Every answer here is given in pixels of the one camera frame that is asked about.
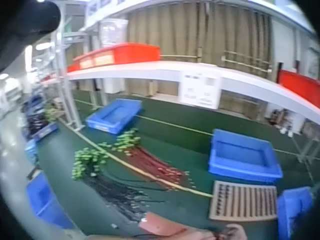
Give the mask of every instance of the beige curtain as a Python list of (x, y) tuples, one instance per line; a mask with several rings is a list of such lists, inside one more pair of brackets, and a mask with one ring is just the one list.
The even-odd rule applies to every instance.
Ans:
[[(203, 62), (268, 78), (272, 41), (264, 13), (213, 2), (168, 3), (133, 11), (128, 20), (128, 41), (160, 46), (163, 60)], [(150, 95), (151, 80), (129, 82), (131, 93)], [(158, 81), (157, 91), (177, 95), (178, 84)], [(254, 118), (254, 99), (223, 92), (220, 102), (222, 109)]]

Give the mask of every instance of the person's hand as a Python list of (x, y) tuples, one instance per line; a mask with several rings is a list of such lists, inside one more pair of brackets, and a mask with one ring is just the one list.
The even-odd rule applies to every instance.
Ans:
[(248, 240), (246, 232), (241, 225), (228, 224), (227, 229), (224, 231), (227, 240)]
[(216, 240), (216, 238), (211, 231), (190, 228), (163, 240)]

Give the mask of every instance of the wire holder board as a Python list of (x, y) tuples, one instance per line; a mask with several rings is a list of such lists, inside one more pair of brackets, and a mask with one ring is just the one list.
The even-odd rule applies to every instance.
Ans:
[(209, 219), (253, 222), (277, 218), (277, 188), (215, 181)]

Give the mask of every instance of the green epoxy floor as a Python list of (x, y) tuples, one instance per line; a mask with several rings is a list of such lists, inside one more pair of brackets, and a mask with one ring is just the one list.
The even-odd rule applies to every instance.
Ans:
[[(74, 97), (89, 102), (87, 92), (76, 92)], [(306, 167), (297, 161), (295, 154), (298, 151), (292, 140), (280, 134), (273, 127), (206, 109), (147, 98), (141, 99), (144, 110), (140, 113), (141, 116), (208, 133), (211, 133), (214, 128), (220, 128), (270, 141), (273, 147), (278, 149), (276, 154), (284, 173), (283, 179), (277, 182), (279, 193), (284, 189), (312, 185)], [(83, 120), (92, 113), (92, 106), (81, 102), (76, 102), (76, 105)], [(135, 118), (133, 124), (139, 129), (143, 147), (160, 159), (170, 162), (174, 167), (190, 171), (197, 190), (211, 193), (213, 182), (216, 179), (243, 183), (234, 178), (215, 177), (208, 173), (211, 136), (139, 117)], [(108, 133), (90, 128), (84, 128), (81, 133), (95, 143), (111, 142), (114, 139)], [(304, 139), (298, 137), (297, 142), (302, 144)], [(46, 137), (39, 145), (40, 164), (60, 203), (86, 234), (134, 235), (137, 232), (135, 224), (121, 223), (123, 218), (106, 207), (102, 199), (90, 187), (71, 179), (74, 152), (85, 146), (88, 144), (84, 140), (62, 124), (59, 124), (57, 133)], [(130, 170), (112, 160), (109, 161), (107, 169), (114, 176), (138, 179)], [(319, 169), (320, 161), (315, 160), (312, 173), (316, 180), (319, 179), (316, 174)], [(130, 184), (158, 187), (154, 183)], [(207, 197), (183, 191), (143, 191), (154, 200), (166, 201), (165, 203), (151, 203), (148, 208), (163, 217), (203, 229), (219, 228), (225, 224), (208, 220), (210, 199)], [(118, 223), (119, 230), (113, 229), (112, 223)], [(277, 221), (245, 223), (244, 227), (249, 240), (277, 239)]]

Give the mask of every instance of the blue tray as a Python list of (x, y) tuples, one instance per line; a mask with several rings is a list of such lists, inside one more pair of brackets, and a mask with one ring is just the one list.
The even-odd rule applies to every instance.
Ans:
[(74, 225), (59, 205), (43, 172), (26, 186), (26, 193), (33, 213), (47, 223), (64, 229), (73, 229)]
[(36, 141), (34, 139), (29, 140), (26, 143), (24, 151), (26, 152), (27, 159), (32, 165), (35, 165), (37, 162), (37, 148)]
[(295, 228), (295, 218), (302, 217), (312, 206), (310, 187), (283, 191), (277, 200), (279, 240), (289, 240)]
[(36, 142), (39, 142), (45, 136), (56, 131), (57, 129), (58, 129), (58, 125), (55, 122), (52, 122), (49, 125), (42, 128), (41, 130), (37, 131), (35, 134), (32, 135), (32, 137)]
[(220, 129), (213, 133), (210, 173), (264, 183), (283, 177), (270, 142)]
[(86, 119), (88, 127), (118, 134), (140, 111), (142, 101), (118, 98)]

